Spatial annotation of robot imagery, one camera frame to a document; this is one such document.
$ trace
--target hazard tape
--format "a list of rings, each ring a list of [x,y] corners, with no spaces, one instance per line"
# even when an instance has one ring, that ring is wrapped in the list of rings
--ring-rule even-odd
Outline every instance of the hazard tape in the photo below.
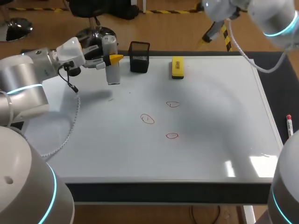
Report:
[[[227,30],[226,26],[223,25],[222,28],[221,28],[221,30],[222,30],[222,33],[223,33],[223,36],[224,36],[226,50],[227,51],[233,51],[232,50],[232,45],[230,43],[230,38],[228,36],[228,30]]]
[[[52,12],[66,12],[66,8],[8,8],[10,11],[52,11]]]
[[[54,11],[54,12],[66,12],[66,8],[8,8],[11,11]],[[201,13],[196,9],[191,10],[147,10],[146,14],[190,14]]]
[[[191,10],[147,10],[146,14],[190,14],[190,13],[201,13],[196,9]]]
[[[67,12],[67,8],[8,8],[11,11],[52,11],[52,12]],[[191,10],[147,10],[146,14],[191,14],[191,13],[201,13],[197,9]],[[230,43],[230,38],[228,36],[228,31],[225,25],[221,28],[223,36],[225,39],[225,45],[228,51],[232,51],[232,46]]]

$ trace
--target chrome chair base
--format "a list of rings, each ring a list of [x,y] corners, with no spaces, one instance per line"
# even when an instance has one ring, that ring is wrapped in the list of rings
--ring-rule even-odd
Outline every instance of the chrome chair base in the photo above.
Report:
[[[78,38],[82,48],[88,48],[93,45],[102,46],[102,39],[106,35],[116,36],[115,32],[107,27],[99,27],[92,30],[91,28],[86,28],[77,33]]]
[[[24,18],[12,18],[9,22],[0,22],[0,42],[19,40],[32,30],[32,23]]]

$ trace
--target cable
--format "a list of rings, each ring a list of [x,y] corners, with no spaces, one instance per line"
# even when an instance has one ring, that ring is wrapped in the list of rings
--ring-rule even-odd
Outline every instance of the cable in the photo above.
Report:
[[[61,68],[63,68],[63,67],[64,67],[64,70],[68,71],[68,69],[69,69],[68,66],[69,66],[69,65],[66,64],[66,63],[60,65],[59,68],[58,68],[57,73],[58,73],[58,75],[59,75],[59,76],[60,76],[60,77],[67,83],[67,85],[68,85],[68,86],[69,86],[75,93],[77,93],[77,92],[78,92],[78,88],[70,83],[70,76],[69,76],[69,74],[66,73],[66,74],[67,74],[67,80],[66,80],[65,78],[62,77],[62,75],[61,75],[60,72],[59,72],[59,70],[60,70]]]
[[[193,205],[190,206],[190,214],[191,214],[193,224],[197,224],[197,222],[195,220],[195,217],[194,217],[194,214],[193,214]]]
[[[218,211],[218,212],[217,212],[217,215],[216,215],[214,221],[212,222],[212,224],[216,224],[217,221],[218,221],[218,219],[219,219],[219,217],[220,217],[221,208],[220,208],[219,205],[217,206],[217,211]],[[190,215],[191,215],[191,218],[192,218],[193,223],[194,223],[194,224],[197,224],[197,222],[196,222],[196,220],[195,220],[195,218],[194,218],[194,214],[193,214],[193,205],[190,206],[190,208],[189,208],[189,212],[190,212]]]
[[[77,93],[76,93],[76,95],[77,95],[77,96],[76,96],[76,98],[77,98],[77,108],[76,108],[75,118],[74,118],[74,120],[73,120],[73,124],[72,124],[72,126],[71,126],[71,129],[70,129],[70,131],[69,131],[69,133],[68,133],[68,135],[67,135],[65,141],[62,143],[62,145],[61,145],[59,148],[55,149],[54,151],[52,151],[52,152],[50,152],[50,153],[42,154],[41,157],[48,157],[48,156],[50,156],[50,155],[54,155],[54,154],[56,154],[59,150],[61,150],[61,149],[65,146],[65,144],[66,144],[66,143],[68,142],[68,140],[70,139],[70,136],[71,136],[71,134],[73,133],[75,124],[76,124],[76,122],[77,122],[78,114],[79,114],[80,107],[81,107],[80,96],[79,96],[79,94],[77,94]]]
[[[9,108],[9,120],[8,120],[8,125],[7,127],[9,128],[13,122],[13,118],[14,118],[14,109],[13,109],[13,103],[11,102],[11,98],[10,96],[4,92],[4,91],[0,91],[0,93],[2,93],[6,99],[7,99],[7,102],[8,102],[8,108]]]
[[[247,60],[253,67],[255,67],[257,70],[259,70],[259,71],[261,71],[261,72],[264,72],[264,73],[272,73],[272,72],[274,72],[275,70],[277,70],[277,69],[281,66],[281,64],[282,64],[282,62],[283,62],[283,60],[284,60],[284,58],[285,58],[285,56],[286,56],[286,53],[285,53],[285,52],[282,53],[282,55],[281,55],[280,59],[278,60],[277,64],[276,64],[272,69],[266,70],[266,69],[263,69],[263,68],[257,66],[256,64],[254,64],[254,62],[252,62],[252,61],[247,57],[247,55],[242,51],[241,47],[238,45],[237,41],[235,40],[235,37],[234,37],[234,34],[233,34],[233,30],[232,30],[231,20],[228,21],[228,27],[229,27],[229,31],[230,31],[231,37],[232,37],[232,39],[233,39],[233,42],[234,42],[235,46],[238,48],[238,51],[240,52],[240,54],[241,54],[241,55],[242,55],[242,56],[243,56],[243,57],[244,57],[244,58],[245,58],[245,59],[246,59],[246,60]]]
[[[219,219],[219,217],[220,217],[221,208],[220,208],[219,205],[217,206],[217,209],[218,209],[218,213],[217,213],[216,218],[215,218],[214,221],[212,222],[212,224],[216,224],[216,222],[218,221],[218,219]]]

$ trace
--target whiteboard eraser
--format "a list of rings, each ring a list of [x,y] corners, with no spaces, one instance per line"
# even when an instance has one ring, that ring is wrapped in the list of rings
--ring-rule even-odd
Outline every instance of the whiteboard eraser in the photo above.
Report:
[[[184,58],[181,56],[172,57],[172,73],[173,79],[184,78]]]

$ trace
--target wooden floor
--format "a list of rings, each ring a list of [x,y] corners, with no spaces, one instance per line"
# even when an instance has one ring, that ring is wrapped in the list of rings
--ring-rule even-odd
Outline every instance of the wooden floor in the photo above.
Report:
[[[197,0],[148,0],[148,10],[187,10]],[[15,0],[9,7],[64,7],[61,0]],[[88,27],[88,20],[75,18],[69,12],[10,12],[11,17],[23,17],[34,25],[33,32],[15,42],[0,42],[0,59],[19,54],[21,49],[43,47],[56,48],[76,33]],[[118,36],[119,49],[127,50],[131,41],[150,42],[151,50],[168,51],[226,51],[223,37],[200,49],[198,40],[212,22],[204,13],[198,14],[140,14],[132,21],[111,15],[99,16],[103,26],[111,28]],[[234,35],[245,51],[277,51],[246,14],[233,21]],[[289,55],[299,75],[299,52]],[[259,217],[265,207],[255,207]],[[216,206],[195,206],[194,216],[198,224],[209,224],[216,215]],[[189,206],[76,206],[76,224],[117,223],[172,223],[192,224]],[[237,224],[236,207],[222,206],[217,224]]]

